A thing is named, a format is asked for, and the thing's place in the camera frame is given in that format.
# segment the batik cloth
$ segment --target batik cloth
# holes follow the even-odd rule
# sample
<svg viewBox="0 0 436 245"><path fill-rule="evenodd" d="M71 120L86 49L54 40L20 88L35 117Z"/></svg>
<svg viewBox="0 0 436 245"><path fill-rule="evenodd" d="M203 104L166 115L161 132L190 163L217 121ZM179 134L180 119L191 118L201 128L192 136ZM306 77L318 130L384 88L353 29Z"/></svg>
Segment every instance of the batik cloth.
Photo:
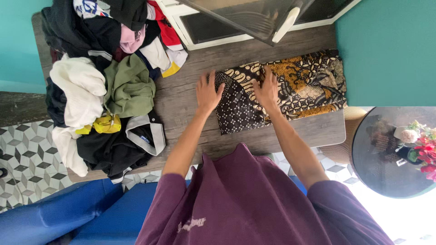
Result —
<svg viewBox="0 0 436 245"><path fill-rule="evenodd" d="M235 133L271 124L256 100L251 81L262 84L267 65L279 82L279 107L286 119L334 112L347 107L347 90L338 50L324 50L267 63L253 62L219 71L215 88L225 83L215 109L221 134Z"/></svg>

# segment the pile of clothes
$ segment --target pile of clothes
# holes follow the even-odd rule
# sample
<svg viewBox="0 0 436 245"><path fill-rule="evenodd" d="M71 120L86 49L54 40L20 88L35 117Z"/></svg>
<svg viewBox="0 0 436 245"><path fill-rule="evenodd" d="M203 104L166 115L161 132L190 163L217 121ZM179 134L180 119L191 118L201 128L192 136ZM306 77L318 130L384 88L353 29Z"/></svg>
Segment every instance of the pile of clothes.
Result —
<svg viewBox="0 0 436 245"><path fill-rule="evenodd" d="M155 1L53 0L41 12L62 162L81 177L91 168L121 182L164 149L154 80L176 73L187 52Z"/></svg>

